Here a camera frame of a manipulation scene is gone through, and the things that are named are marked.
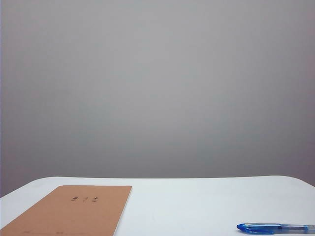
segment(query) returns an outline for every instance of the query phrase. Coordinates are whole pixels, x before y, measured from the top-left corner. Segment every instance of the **pen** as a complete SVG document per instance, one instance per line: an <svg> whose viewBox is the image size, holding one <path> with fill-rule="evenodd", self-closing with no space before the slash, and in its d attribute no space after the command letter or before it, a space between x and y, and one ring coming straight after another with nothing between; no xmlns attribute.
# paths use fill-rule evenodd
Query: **pen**
<svg viewBox="0 0 315 236"><path fill-rule="evenodd" d="M315 225L245 223L239 224L236 227L251 235L315 234Z"/></svg>

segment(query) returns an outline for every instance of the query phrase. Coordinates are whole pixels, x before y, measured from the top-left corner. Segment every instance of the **pen clip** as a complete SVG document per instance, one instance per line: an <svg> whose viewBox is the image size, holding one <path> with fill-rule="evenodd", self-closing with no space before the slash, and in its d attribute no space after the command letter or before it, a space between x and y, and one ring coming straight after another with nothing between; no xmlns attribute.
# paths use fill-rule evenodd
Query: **pen clip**
<svg viewBox="0 0 315 236"><path fill-rule="evenodd" d="M251 229L247 228L245 224L239 224L236 226L239 230L250 234L250 235L273 235L274 232L268 230L261 230L261 229Z"/></svg>

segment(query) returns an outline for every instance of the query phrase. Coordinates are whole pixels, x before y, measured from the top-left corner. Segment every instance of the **kraft paper notebook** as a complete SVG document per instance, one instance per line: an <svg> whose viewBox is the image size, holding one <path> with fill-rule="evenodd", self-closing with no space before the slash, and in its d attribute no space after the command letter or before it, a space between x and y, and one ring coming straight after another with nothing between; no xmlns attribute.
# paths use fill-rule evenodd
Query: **kraft paper notebook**
<svg viewBox="0 0 315 236"><path fill-rule="evenodd" d="M3 227L1 236L112 236L130 191L131 186L60 186Z"/></svg>

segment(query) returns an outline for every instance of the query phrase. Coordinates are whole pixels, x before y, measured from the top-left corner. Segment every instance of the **brown notebook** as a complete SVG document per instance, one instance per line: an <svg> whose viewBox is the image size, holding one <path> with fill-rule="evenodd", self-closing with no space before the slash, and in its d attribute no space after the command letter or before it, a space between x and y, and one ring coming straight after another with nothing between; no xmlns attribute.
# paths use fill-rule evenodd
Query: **brown notebook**
<svg viewBox="0 0 315 236"><path fill-rule="evenodd" d="M1 229L1 236L112 236L131 186L60 186Z"/></svg>

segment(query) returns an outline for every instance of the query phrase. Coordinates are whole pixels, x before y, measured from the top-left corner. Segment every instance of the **white table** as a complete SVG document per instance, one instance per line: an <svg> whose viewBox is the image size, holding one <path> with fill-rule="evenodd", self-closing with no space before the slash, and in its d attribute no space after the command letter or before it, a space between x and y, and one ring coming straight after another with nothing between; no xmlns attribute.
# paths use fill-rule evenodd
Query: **white table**
<svg viewBox="0 0 315 236"><path fill-rule="evenodd" d="M132 185L115 236L241 236L236 225L246 222L315 224L315 187L292 177L47 177L1 198L1 228L59 185Z"/></svg>

